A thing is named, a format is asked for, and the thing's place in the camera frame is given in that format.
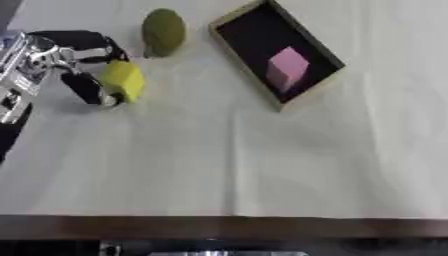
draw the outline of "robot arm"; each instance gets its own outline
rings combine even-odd
[[[32,111],[32,102],[50,74],[61,79],[88,104],[115,106],[119,93],[108,93],[79,63],[129,61],[109,37],[90,31],[7,31],[0,34],[0,162],[14,145]]]

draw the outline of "yellow foam block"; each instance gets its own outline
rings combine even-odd
[[[111,61],[99,81],[108,93],[121,93],[127,102],[134,102],[145,84],[140,68],[132,62]]]

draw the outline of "green ball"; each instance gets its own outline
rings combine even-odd
[[[185,41],[186,26],[175,11],[157,9],[143,22],[142,35],[147,49],[156,56],[165,57]]]

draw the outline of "pink foam block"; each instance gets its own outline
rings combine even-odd
[[[283,49],[269,60],[267,78],[285,92],[302,79],[310,63],[292,47]]]

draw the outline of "white tablecloth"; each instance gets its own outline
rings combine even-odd
[[[113,110],[45,86],[0,213],[448,218],[448,1],[279,2],[347,64],[283,113],[208,35],[245,0],[25,0],[11,28],[100,31],[148,86]],[[189,40],[145,60],[139,26],[159,7]]]

